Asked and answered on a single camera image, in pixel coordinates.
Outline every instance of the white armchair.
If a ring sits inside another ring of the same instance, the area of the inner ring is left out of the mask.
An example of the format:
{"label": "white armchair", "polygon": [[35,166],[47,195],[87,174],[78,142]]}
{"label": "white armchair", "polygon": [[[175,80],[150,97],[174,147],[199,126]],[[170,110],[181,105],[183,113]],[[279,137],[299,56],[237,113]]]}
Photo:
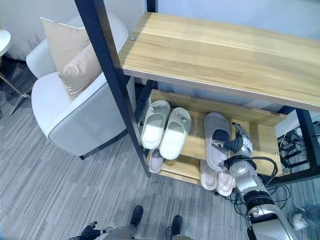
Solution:
{"label": "white armchair", "polygon": [[[123,23],[107,13],[113,39],[119,52],[128,38]],[[82,27],[80,17],[68,25]],[[50,54],[47,40],[26,57],[38,78],[32,88],[31,103],[35,119],[50,142],[66,152],[82,156],[113,139],[126,129],[103,72],[75,100],[68,98]],[[133,110],[136,96],[133,77],[127,84]]]}

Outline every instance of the gray carpet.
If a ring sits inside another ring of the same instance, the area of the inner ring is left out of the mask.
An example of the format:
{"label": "gray carpet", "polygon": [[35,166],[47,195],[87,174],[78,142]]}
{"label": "gray carpet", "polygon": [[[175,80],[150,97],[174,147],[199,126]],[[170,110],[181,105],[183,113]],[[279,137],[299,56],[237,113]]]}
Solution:
{"label": "gray carpet", "polygon": [[[35,81],[25,65],[7,66],[4,73],[23,90]],[[182,233],[193,239],[248,239],[246,221],[223,197],[191,183],[147,178],[128,135],[81,161],[49,143],[30,101],[10,116],[18,96],[4,82],[0,86],[2,239],[65,240],[92,221],[98,221],[98,228],[124,226],[136,205],[144,208],[137,238],[164,239],[166,227],[179,214]],[[288,187],[292,197],[283,209],[286,214],[295,204],[320,203],[319,179]],[[284,197],[281,191],[275,200]],[[297,235],[318,240],[320,230],[312,227]]]}

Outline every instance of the cushion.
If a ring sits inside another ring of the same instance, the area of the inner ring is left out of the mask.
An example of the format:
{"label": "cushion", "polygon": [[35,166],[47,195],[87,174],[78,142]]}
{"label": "cushion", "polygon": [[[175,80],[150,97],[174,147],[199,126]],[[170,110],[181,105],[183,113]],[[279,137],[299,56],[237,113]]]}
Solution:
{"label": "cushion", "polygon": [[78,97],[102,72],[92,44],[86,46],[59,72],[71,100]]}
{"label": "cushion", "polygon": [[87,31],[84,27],[67,26],[43,17],[41,21],[52,59],[57,71],[61,72],[90,43]]}

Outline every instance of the black cable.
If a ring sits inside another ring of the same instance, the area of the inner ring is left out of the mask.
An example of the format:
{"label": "black cable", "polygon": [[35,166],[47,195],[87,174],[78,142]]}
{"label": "black cable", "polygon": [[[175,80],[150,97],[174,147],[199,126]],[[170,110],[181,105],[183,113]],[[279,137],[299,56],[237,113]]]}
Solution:
{"label": "black cable", "polygon": [[278,166],[276,164],[275,161],[273,161],[271,158],[269,157],[266,157],[266,156],[253,156],[253,157],[250,157],[251,160],[254,160],[254,159],[260,159],[260,160],[266,160],[266,161],[269,161],[273,164],[273,171],[272,171],[272,174],[271,176],[268,178],[268,180],[264,183],[265,186],[268,186],[268,184],[272,181],[272,179],[274,179],[274,177],[277,175],[278,173]]}

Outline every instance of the slide sandal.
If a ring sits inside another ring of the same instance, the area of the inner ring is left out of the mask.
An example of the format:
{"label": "slide sandal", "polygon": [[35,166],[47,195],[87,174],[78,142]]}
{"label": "slide sandal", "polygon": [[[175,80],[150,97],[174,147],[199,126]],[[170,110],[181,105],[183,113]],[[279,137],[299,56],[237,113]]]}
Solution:
{"label": "slide sandal", "polygon": [[209,191],[216,189],[218,172],[212,170],[205,160],[200,160],[200,172],[202,187]]}
{"label": "slide sandal", "polygon": [[216,186],[217,192],[222,196],[229,196],[234,188],[235,178],[227,171],[218,172],[218,183]]}
{"label": "slide sandal", "polygon": [[149,172],[154,174],[160,173],[163,162],[164,158],[160,155],[159,150],[154,150],[151,154]]}
{"label": "slide sandal", "polygon": [[160,145],[160,154],[168,160],[176,159],[182,151],[191,128],[191,116],[182,107],[172,110]]}
{"label": "slide sandal", "polygon": [[167,101],[153,102],[145,115],[141,141],[146,149],[156,149],[160,143],[170,114],[170,105]]}
{"label": "slide sandal", "polygon": [[227,119],[219,113],[211,112],[204,118],[205,158],[209,167],[218,172],[224,171],[223,161],[230,157],[230,151],[213,146],[212,142],[229,142],[230,127]]}

